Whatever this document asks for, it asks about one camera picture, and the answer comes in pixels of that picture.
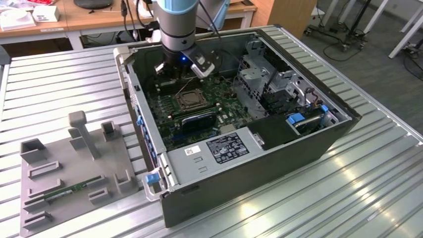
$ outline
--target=green circuit board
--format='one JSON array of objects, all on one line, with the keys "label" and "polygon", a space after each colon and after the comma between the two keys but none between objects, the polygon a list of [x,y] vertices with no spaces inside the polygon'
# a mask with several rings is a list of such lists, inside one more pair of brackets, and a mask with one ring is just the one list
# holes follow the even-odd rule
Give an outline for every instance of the green circuit board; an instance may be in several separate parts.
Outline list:
[{"label": "green circuit board", "polygon": [[[252,121],[236,98],[231,80],[219,76],[196,79],[191,84],[183,82],[172,85],[172,89],[173,92],[177,90],[176,93],[160,95],[159,92],[165,89],[159,87],[159,90],[147,94],[148,105],[168,151],[220,135],[226,132],[224,129],[220,130],[224,126],[230,125],[231,128],[239,129]],[[215,125],[183,134],[181,121],[211,112],[216,114]]]}]

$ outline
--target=barcode sticker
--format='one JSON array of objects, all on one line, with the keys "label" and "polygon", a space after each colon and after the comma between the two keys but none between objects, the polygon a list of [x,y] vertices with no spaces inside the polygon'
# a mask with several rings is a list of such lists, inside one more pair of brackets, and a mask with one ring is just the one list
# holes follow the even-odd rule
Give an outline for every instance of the barcode sticker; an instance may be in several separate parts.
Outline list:
[{"label": "barcode sticker", "polygon": [[196,145],[193,147],[189,147],[188,149],[185,149],[185,154],[187,155],[193,155],[195,153],[199,153],[201,150],[200,150],[200,147]]},{"label": "barcode sticker", "polygon": [[61,27],[61,28],[41,29],[40,31],[41,32],[48,32],[48,31],[63,31],[63,30],[64,30],[64,28]]}]

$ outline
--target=gray plastic stand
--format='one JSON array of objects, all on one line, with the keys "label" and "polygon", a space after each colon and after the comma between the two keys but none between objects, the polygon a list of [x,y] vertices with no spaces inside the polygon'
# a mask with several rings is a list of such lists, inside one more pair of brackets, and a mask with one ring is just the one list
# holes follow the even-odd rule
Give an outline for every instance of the gray plastic stand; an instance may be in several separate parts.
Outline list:
[{"label": "gray plastic stand", "polygon": [[139,190],[120,127],[88,133],[83,111],[69,114],[71,138],[20,144],[20,236],[31,236]]}]

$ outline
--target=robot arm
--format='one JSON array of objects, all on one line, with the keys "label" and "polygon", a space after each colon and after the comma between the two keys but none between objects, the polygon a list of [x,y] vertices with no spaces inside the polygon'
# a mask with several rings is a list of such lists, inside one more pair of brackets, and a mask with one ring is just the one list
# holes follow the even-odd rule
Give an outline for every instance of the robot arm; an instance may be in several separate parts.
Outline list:
[{"label": "robot arm", "polygon": [[[164,62],[156,67],[156,71],[161,70],[165,64],[177,67],[187,64],[188,60],[199,78],[207,77],[214,71],[212,60],[195,43],[197,15],[209,22],[205,11],[199,6],[200,1],[207,13],[214,16],[215,25],[222,28],[230,0],[156,0],[155,17],[160,24],[164,51]],[[204,22],[200,24],[212,29]]]}]

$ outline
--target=aluminum slotted table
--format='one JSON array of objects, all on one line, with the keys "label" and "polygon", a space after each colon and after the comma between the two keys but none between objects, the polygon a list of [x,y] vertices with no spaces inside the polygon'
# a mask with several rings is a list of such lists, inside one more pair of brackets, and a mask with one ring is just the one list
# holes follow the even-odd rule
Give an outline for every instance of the aluminum slotted table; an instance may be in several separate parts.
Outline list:
[{"label": "aluminum slotted table", "polygon": [[[423,235],[422,136],[283,29],[263,30],[363,115],[350,134],[320,160],[169,229],[159,202],[148,202],[140,190],[33,237]],[[68,137],[68,112],[85,111],[89,130],[112,119],[125,135],[137,177],[147,171],[112,49],[13,58],[4,68],[0,237],[19,236],[19,142]]]}]

